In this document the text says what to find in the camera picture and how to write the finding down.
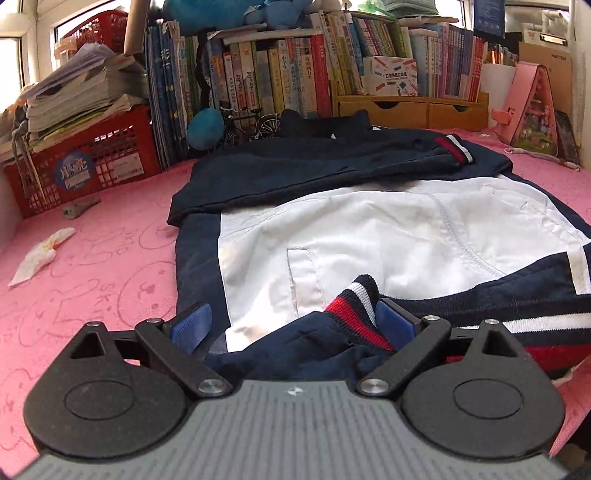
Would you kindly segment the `navy white jacket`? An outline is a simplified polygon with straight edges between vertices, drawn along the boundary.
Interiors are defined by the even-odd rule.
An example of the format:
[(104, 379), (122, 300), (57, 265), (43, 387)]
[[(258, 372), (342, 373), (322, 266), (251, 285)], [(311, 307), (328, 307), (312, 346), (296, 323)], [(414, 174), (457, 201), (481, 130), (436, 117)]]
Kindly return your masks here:
[(177, 306), (193, 354), (242, 352), (312, 312), (377, 352), (389, 297), (454, 327), (502, 322), (549, 372), (590, 353), (590, 227), (505, 155), (359, 113), (197, 161), (172, 197)]

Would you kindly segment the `wooden drawer organizer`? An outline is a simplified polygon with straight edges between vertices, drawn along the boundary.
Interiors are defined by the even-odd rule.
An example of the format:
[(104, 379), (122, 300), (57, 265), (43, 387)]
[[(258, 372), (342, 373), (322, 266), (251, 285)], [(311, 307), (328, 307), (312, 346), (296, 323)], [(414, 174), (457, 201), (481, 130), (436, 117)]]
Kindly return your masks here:
[(480, 92), (475, 102), (457, 98), (370, 95), (335, 96), (332, 100), (335, 116), (349, 117), (365, 110), (376, 126), (471, 132), (488, 127), (488, 107), (489, 95), (485, 92)]

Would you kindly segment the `white printed cardboard box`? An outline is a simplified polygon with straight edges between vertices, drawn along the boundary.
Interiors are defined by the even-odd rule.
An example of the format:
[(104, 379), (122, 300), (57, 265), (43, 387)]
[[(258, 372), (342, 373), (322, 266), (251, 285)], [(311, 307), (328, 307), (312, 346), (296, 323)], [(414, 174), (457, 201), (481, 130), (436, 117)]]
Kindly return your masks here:
[(418, 70), (413, 58), (363, 58), (363, 84), (370, 95), (418, 96)]

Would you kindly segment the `row of books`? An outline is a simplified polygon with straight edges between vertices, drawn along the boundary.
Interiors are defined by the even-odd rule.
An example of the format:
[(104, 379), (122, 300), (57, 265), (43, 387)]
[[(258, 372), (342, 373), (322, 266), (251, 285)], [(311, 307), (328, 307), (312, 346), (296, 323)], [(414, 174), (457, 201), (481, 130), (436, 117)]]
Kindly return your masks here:
[(335, 95), (370, 95), (363, 58), (413, 58), (419, 95), (475, 102), (481, 89), (488, 43), (473, 31), (433, 18), (387, 19), (364, 12), (318, 11), (308, 18), (325, 39), (329, 82)]
[(187, 127), (206, 108), (332, 116), (325, 39), (314, 28), (270, 30), (259, 24), (184, 36), (176, 21), (154, 22), (145, 32), (144, 54), (162, 169), (195, 150), (187, 143)]

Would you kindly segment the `row of books left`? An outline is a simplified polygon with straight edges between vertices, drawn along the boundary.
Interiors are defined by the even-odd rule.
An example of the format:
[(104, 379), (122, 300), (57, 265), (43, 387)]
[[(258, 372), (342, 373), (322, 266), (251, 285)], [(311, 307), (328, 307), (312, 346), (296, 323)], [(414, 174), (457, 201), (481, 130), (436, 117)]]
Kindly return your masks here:
[(154, 22), (145, 32), (144, 54), (162, 169), (195, 150), (187, 143), (187, 127), (206, 108), (332, 116), (325, 39), (314, 28), (270, 30), (259, 24), (184, 36), (176, 21)]

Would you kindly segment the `brown cardboard box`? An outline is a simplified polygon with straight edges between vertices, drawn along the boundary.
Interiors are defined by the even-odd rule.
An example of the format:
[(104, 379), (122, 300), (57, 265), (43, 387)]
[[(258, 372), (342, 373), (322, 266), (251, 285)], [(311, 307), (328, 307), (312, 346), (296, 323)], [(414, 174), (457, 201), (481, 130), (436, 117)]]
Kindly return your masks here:
[(570, 53), (553, 47), (520, 42), (519, 59), (546, 67), (555, 109), (571, 116), (573, 67)]

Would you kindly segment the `grey key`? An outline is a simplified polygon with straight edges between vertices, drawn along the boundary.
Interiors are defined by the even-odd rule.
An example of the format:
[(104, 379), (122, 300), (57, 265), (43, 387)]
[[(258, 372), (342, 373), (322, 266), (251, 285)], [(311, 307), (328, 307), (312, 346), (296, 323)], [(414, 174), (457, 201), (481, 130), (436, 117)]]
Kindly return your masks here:
[(77, 219), (100, 202), (101, 200), (98, 197), (92, 197), (70, 203), (61, 208), (62, 216), (68, 220)]

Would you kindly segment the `blue plush ball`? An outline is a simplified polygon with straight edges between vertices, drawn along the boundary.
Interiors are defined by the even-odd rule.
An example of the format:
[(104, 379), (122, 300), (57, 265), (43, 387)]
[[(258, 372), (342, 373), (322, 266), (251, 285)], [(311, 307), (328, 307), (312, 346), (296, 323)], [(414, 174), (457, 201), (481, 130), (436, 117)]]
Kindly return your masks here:
[(224, 132), (221, 112), (206, 108), (198, 112), (187, 127), (187, 143), (195, 150), (209, 150), (215, 147)]

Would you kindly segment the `stack of papers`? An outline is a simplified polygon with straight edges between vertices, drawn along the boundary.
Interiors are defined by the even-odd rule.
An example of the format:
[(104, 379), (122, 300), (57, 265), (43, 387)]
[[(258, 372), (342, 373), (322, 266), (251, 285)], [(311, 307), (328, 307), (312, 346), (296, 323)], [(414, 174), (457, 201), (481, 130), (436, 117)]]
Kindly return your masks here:
[(147, 76), (132, 56), (86, 43), (64, 65), (20, 95), (28, 131), (43, 135), (83, 114), (109, 108), (122, 96), (147, 97)]

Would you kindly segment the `miniature black bicycle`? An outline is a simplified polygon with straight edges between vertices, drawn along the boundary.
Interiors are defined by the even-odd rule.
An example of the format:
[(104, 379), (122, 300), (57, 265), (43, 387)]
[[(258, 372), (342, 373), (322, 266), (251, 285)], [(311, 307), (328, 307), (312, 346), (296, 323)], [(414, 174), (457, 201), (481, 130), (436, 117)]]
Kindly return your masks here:
[(221, 108), (224, 132), (219, 146), (235, 146), (261, 139), (273, 138), (279, 134), (280, 115), (263, 114), (262, 108), (235, 111)]

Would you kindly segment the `row of books right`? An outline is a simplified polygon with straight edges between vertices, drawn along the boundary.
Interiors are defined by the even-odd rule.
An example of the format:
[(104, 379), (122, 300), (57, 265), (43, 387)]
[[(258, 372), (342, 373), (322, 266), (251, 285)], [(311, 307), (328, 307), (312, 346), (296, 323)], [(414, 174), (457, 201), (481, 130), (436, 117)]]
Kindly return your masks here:
[(433, 18), (387, 19), (364, 12), (318, 11), (308, 18), (325, 39), (329, 82), (335, 95), (370, 95), (363, 58), (413, 58), (419, 95), (475, 102), (481, 89), (488, 43), (473, 31)]

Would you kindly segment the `green folded cloth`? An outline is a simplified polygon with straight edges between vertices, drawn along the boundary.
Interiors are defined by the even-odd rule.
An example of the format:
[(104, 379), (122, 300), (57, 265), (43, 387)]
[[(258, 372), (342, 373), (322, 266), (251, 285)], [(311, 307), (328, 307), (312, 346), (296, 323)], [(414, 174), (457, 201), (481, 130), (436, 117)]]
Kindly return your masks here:
[(360, 2), (359, 10), (398, 19), (439, 14), (434, 0), (367, 0)]

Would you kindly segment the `pink triangular house box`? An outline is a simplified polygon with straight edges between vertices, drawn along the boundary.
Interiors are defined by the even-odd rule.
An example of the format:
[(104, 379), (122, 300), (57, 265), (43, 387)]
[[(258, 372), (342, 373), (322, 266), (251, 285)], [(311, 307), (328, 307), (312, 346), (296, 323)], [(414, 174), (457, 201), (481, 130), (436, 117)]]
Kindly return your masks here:
[(502, 109), (492, 111), (494, 132), (506, 144), (556, 156), (558, 135), (549, 73), (545, 66), (518, 62)]

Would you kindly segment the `crumpled white tissue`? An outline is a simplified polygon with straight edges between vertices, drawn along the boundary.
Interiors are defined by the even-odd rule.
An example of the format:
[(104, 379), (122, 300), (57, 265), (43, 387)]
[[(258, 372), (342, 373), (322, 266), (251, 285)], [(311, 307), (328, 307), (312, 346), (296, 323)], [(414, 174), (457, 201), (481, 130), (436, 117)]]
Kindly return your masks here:
[(53, 262), (56, 247), (76, 233), (73, 227), (63, 228), (33, 246), (18, 266), (8, 287), (14, 287), (31, 280), (42, 268)]

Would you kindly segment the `red plastic crate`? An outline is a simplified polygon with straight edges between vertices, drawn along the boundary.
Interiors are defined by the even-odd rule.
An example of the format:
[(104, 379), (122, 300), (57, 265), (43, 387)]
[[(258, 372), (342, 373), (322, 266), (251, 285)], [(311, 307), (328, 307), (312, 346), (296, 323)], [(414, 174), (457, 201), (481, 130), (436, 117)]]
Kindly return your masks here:
[[(55, 45), (58, 68), (86, 43), (132, 56), (124, 52), (127, 20), (120, 9), (106, 10), (71, 30)], [(146, 98), (124, 95), (109, 108), (83, 114), (43, 135), (28, 131), (27, 105), (20, 95), (8, 112), (12, 150), (2, 152), (1, 172), (23, 217), (160, 172), (147, 106), (148, 82)]]

